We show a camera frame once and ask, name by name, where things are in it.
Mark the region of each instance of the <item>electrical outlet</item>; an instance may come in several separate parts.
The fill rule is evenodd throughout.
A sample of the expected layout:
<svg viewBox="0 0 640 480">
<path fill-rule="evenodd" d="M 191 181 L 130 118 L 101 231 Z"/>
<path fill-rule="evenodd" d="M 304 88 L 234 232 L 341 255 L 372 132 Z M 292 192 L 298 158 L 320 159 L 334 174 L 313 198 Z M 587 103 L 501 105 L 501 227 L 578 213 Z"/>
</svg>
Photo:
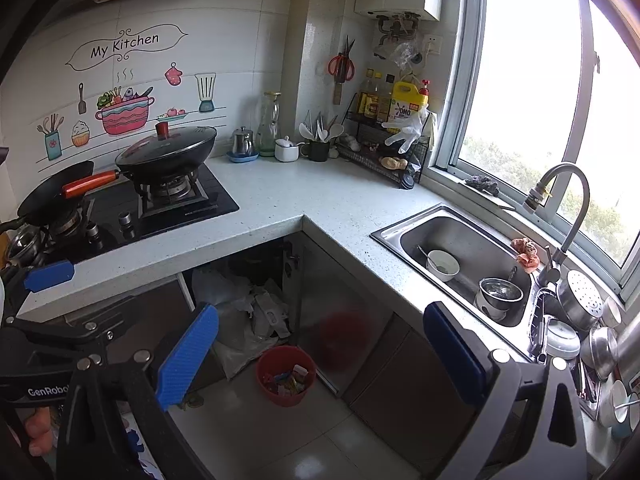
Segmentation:
<svg viewBox="0 0 640 480">
<path fill-rule="evenodd" d="M 425 51 L 428 52 L 427 56 L 432 54 L 438 55 L 442 48 L 442 36 L 436 36 L 435 34 L 424 35 Z"/>
</svg>

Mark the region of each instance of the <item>red lid knob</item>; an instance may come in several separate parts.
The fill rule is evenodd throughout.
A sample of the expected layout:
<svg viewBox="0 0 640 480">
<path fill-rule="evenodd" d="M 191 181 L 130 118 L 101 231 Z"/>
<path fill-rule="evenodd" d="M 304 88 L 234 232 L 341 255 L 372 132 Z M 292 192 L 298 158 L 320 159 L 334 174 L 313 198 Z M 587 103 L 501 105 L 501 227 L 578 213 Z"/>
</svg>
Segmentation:
<svg viewBox="0 0 640 480">
<path fill-rule="evenodd" d="M 166 137 L 169 135 L 169 123 L 162 121 L 156 124 L 156 133 L 158 133 L 158 137 Z"/>
</svg>

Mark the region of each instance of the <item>black cooktop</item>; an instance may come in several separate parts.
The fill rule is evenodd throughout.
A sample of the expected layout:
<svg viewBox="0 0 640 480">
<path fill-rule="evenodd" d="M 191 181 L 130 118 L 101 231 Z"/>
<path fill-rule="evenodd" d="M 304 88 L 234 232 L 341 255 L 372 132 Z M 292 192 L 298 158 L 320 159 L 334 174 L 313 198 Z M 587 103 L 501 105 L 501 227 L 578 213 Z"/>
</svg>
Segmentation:
<svg viewBox="0 0 640 480">
<path fill-rule="evenodd" d="M 91 236 L 88 232 L 50 247 L 46 250 L 46 263 L 67 259 L 76 264 L 123 245 L 240 209 L 204 164 L 198 168 L 197 182 L 199 185 L 194 186 L 199 193 L 197 199 L 151 214 L 130 180 L 88 194 L 85 200 L 89 204 L 85 208 L 88 221 L 97 225 L 97 234 Z"/>
</svg>

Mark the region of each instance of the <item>stove knob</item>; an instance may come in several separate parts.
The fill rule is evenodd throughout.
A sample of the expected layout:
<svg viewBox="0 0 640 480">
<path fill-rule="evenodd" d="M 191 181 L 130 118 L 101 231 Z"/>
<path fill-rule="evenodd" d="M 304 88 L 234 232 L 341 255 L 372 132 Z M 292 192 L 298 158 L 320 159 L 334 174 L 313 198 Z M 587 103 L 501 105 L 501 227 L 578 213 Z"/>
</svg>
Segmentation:
<svg viewBox="0 0 640 480">
<path fill-rule="evenodd" d="M 129 211 L 123 211 L 118 215 L 118 223 L 123 229 L 127 229 L 131 226 L 131 213 Z"/>
<path fill-rule="evenodd" d="M 96 238 L 99 234 L 98 225 L 95 222 L 89 222 L 86 225 L 86 235 L 89 238 Z"/>
</svg>

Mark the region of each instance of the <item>tree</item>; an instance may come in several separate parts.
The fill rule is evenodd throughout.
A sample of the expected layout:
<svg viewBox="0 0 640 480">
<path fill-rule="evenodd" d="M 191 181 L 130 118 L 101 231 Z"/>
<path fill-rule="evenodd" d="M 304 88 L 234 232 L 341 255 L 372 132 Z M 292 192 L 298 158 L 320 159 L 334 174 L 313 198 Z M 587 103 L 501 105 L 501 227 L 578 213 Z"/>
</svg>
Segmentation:
<svg viewBox="0 0 640 480">
<path fill-rule="evenodd" d="M 542 173 L 526 164 L 526 157 L 517 153 L 506 153 L 495 142 L 487 142 L 470 135 L 460 150 L 460 158 L 472 162 L 487 173 L 495 175 L 512 186 L 527 192 L 534 187 Z M 558 213 L 573 222 L 582 205 L 582 194 L 568 189 L 558 208 Z M 587 216 L 580 230 L 596 245 L 621 265 L 633 244 L 633 239 L 625 233 L 625 227 L 613 207 L 604 207 L 591 200 Z"/>
</svg>

